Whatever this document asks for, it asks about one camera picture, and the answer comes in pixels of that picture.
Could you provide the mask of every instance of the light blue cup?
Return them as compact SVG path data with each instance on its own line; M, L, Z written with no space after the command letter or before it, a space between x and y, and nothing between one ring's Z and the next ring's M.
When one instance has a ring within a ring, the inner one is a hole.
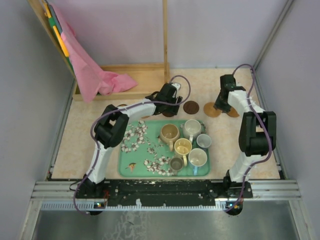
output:
M193 169L193 175L197 176L198 169L206 164L208 156L206 152L200 148L192 149L188 156L189 166Z
M207 134L200 134L196 138L196 144L198 145L199 148L206 150L211 146L212 140L211 137Z

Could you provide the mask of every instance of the pink cloth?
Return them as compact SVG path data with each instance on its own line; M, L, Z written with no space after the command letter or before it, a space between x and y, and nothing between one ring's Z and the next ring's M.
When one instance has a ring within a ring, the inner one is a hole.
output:
M98 92L102 95L119 93L138 85L137 82L127 74L103 71L79 44L75 33L65 21L60 10L55 5L51 3L50 5L53 7L61 25L61 39L69 52L69 60L85 102L91 102Z

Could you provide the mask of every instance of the coaster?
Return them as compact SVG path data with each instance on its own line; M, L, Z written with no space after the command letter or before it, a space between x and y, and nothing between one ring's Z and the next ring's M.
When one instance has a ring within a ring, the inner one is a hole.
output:
M229 117L232 117L232 118L239 117L239 114L237 113L237 111L233 107L231 107L231 110L227 114Z
M162 115L165 116L165 117L167 117L167 118L171 118L171 117L174 116L173 113L168 113L168 112L164 112L164 113L162 113Z
M183 110L187 114L196 114L197 112L199 112L199 104L196 103L195 101L187 101L183 105Z
M215 105L214 102L208 102L208 103L206 103L206 104L204 105L204 107L203 107L204 113L205 113L207 116L211 117L211 118L216 118L216 117L218 117L218 116L222 113L221 110L215 109L215 108L214 108L214 105Z

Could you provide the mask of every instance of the green tray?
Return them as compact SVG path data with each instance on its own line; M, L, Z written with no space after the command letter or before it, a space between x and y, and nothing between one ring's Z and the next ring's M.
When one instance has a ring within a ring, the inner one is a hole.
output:
M152 120L135 121L128 124L124 138L120 144L118 170L121 176L132 177L170 177L170 159L175 155L169 146L159 139L161 128L166 124L174 124L180 131L180 138L184 137L182 127L187 120ZM202 126L202 133L206 133L206 126ZM197 148L194 140L192 149ZM198 169L198 175L193 175L190 166L178 172L177 177L202 177L210 172L210 156L206 150L208 161Z

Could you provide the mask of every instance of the yellow handle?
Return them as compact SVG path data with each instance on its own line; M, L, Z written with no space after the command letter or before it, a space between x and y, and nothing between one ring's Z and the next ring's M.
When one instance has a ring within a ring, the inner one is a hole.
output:
M188 165L188 160L186 155L183 155L183 164L185 167Z
M48 7L48 4L44 0L42 0L42 3L43 3L43 6L44 6L44 9L45 9L46 16L48 17L48 19L52 18L51 12L50 12L49 7ZM68 52L68 50L66 48L66 45L65 45L64 41L62 41L62 39L61 39L61 36L60 36L59 31L57 29L57 26L53 26L53 31L54 31L54 33L56 35L56 38L58 39L58 42L60 44L60 47L62 49L62 52L63 52L64 56L66 58L68 58L69 57L69 52Z
M63 54L65 55L66 58L68 58L69 57L69 52L68 52L68 50L66 48L65 43L62 41L61 36L60 36L56 26L53 26L53 31L54 31L56 37L58 38L58 42L60 44L60 47L62 49Z
M42 0L42 3L46 12L46 16L50 19L52 16L51 16L51 12L49 11L48 4L43 0Z
M174 142L173 141L169 142L169 148L170 148L170 152L172 152L174 150Z

